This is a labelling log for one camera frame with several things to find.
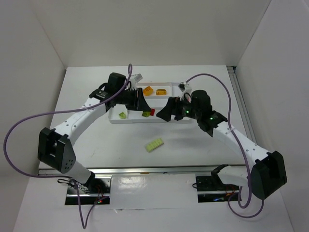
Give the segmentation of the red green lego cluster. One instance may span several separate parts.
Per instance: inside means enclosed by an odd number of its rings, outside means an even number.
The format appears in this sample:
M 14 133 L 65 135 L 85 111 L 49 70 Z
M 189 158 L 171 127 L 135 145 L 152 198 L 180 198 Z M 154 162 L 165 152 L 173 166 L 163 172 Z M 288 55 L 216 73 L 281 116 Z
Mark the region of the red green lego cluster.
M 155 109 L 151 109 L 150 111 L 142 112 L 142 117 L 150 117 L 155 115 Z

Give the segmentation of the orange yellow lego piece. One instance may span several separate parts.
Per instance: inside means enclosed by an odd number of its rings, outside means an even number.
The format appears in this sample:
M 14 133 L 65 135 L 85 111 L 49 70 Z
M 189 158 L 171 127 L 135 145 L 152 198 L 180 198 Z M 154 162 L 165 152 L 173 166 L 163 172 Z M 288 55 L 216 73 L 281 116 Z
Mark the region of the orange yellow lego piece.
M 150 96 L 153 93 L 153 89 L 150 86 L 147 86 L 146 88 L 143 89 L 143 94 L 144 96 Z

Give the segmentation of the small light green lego brick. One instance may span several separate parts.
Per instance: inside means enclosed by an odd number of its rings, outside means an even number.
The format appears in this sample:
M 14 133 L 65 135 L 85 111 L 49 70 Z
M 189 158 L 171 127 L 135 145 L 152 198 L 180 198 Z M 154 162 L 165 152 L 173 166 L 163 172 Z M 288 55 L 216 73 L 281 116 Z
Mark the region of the small light green lego brick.
M 120 117 L 121 119 L 127 119 L 127 115 L 126 115 L 126 113 L 124 113 L 124 112 L 121 112 L 121 113 L 119 114 L 119 117 Z

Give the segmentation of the orange printed lego brick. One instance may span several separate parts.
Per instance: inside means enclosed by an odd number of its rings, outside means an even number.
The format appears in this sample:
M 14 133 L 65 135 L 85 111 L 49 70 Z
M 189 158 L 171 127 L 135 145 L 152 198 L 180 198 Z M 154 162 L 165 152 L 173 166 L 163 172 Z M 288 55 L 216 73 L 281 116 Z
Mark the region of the orange printed lego brick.
M 156 95 L 157 96 L 167 95 L 167 90 L 166 89 L 157 89 L 156 90 Z

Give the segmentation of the long light green lego brick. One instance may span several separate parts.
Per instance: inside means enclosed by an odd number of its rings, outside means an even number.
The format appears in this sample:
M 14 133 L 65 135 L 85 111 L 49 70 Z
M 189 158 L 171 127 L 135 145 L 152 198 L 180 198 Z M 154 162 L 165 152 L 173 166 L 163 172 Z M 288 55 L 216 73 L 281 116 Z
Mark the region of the long light green lego brick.
M 161 138 L 155 139 L 151 142 L 149 142 L 146 146 L 145 149 L 147 152 L 152 152 L 155 149 L 159 148 L 164 144 L 164 141 Z

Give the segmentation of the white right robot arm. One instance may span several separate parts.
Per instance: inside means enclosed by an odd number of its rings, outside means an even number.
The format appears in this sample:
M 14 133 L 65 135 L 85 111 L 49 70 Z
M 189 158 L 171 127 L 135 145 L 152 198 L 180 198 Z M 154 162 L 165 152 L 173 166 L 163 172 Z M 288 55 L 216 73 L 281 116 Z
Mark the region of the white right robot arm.
M 171 119 L 179 121 L 185 117 L 194 119 L 202 131 L 243 157 L 246 165 L 243 168 L 222 164 L 212 170 L 211 176 L 215 182 L 248 186 L 260 200 L 265 200 L 287 183 L 282 154 L 258 146 L 231 126 L 225 116 L 213 110 L 206 91 L 194 91 L 190 100 L 170 97 L 157 117 L 166 122 Z

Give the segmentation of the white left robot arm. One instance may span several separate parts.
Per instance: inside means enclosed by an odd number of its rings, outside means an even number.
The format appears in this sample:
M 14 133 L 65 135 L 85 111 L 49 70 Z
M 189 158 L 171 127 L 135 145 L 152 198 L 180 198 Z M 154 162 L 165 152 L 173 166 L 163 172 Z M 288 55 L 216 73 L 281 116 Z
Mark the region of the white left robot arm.
M 71 177 L 89 191 L 96 188 L 104 189 L 105 184 L 77 161 L 73 146 L 93 122 L 116 105 L 124 105 L 131 111 L 150 111 L 151 108 L 144 98 L 142 88 L 137 87 L 141 79 L 141 74 L 127 79 L 122 74 L 111 73 L 108 82 L 89 95 L 80 111 L 53 129 L 41 130 L 38 159 L 61 174 Z

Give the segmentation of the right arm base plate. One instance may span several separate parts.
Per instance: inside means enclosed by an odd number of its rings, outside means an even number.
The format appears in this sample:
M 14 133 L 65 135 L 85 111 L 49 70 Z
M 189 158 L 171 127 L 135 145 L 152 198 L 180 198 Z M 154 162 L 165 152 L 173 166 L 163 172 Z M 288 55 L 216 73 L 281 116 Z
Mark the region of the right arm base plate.
M 196 176 L 192 187 L 197 190 L 199 203 L 227 202 L 238 200 L 239 187 L 216 183 L 211 176 Z

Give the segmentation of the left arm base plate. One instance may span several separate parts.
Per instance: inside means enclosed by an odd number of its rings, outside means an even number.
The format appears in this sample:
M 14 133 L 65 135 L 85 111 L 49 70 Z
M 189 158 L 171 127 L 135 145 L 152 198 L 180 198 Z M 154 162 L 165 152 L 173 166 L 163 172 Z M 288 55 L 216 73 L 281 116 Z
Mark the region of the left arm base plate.
M 92 205 L 95 201 L 98 201 L 97 205 L 110 204 L 110 190 L 111 190 L 112 177 L 104 176 L 101 178 L 101 181 L 105 185 L 105 187 L 101 190 L 99 190 L 98 187 L 89 190 L 88 188 L 78 183 L 81 205 Z M 77 190 L 74 187 L 72 181 L 70 181 L 70 183 L 67 184 L 65 205 L 78 205 Z

